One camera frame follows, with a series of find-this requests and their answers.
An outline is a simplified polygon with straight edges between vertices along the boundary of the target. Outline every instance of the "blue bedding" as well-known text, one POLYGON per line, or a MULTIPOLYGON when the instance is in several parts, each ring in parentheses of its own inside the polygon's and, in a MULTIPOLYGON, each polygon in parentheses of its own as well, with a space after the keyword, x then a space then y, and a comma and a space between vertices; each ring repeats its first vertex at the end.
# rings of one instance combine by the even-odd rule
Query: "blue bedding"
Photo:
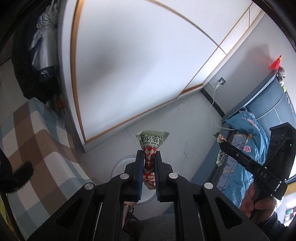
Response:
MULTIPOLYGON (((267 155, 269 138, 255 120, 254 115, 247 111, 240 111, 226 122, 232 129, 237 130, 232 144, 262 165, 267 155)), ((236 160, 228 157, 217 188, 239 207, 252 181, 251 173, 247 172, 236 160)))

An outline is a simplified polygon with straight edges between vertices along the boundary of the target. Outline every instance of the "silver screw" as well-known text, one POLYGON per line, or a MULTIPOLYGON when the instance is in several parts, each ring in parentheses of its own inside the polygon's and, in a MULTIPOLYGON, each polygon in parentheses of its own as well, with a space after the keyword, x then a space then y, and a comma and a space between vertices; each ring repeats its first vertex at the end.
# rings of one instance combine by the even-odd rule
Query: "silver screw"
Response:
POLYGON ((206 189, 209 189, 209 190, 214 187, 212 183, 205 183, 204 186, 206 189))
POLYGON ((84 185, 84 188, 86 190, 91 190, 91 189, 94 188, 94 184, 93 183, 87 183, 87 184, 84 185))
POLYGON ((178 177, 178 174, 177 173, 174 173, 174 172, 171 172, 168 176, 171 179, 176 179, 178 177))
POLYGON ((129 178, 129 174, 127 174, 127 173, 122 173, 122 174, 120 174, 120 178, 123 179, 123 180, 126 180, 126 179, 129 178))

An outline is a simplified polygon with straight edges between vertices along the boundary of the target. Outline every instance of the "red flag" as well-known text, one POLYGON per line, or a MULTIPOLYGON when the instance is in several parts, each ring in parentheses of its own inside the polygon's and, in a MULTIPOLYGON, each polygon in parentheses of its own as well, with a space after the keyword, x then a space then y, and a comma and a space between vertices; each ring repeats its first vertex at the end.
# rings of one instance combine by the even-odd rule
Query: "red flag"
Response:
POLYGON ((280 64, 281 64, 281 57, 282 57, 282 55, 279 56, 279 57, 277 58, 277 60, 274 61, 274 62, 273 62, 268 68, 269 68, 269 69, 279 69, 279 66, 280 66, 280 64))

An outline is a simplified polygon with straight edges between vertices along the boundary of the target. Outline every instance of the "plaid tablecloth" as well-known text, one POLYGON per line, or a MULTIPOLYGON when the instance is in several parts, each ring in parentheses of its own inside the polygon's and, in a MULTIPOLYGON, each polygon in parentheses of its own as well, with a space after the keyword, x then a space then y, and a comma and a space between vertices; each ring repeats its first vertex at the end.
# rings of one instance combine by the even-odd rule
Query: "plaid tablecloth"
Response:
POLYGON ((25 239, 85 183, 92 182, 75 159, 63 121, 33 98, 0 127, 0 148, 13 170, 30 160, 34 175, 8 200, 25 239))

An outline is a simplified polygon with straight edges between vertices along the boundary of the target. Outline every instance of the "headboard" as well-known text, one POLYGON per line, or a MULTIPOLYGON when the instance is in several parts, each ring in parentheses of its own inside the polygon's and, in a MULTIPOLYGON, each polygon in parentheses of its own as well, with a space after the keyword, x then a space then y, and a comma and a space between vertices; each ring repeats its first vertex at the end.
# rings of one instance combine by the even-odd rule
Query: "headboard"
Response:
POLYGON ((235 115, 239 110, 246 110, 255 115, 258 123, 270 137, 270 127, 289 122, 296 128, 296 114, 288 92, 284 92, 272 71, 245 99, 230 110, 222 122, 235 115))

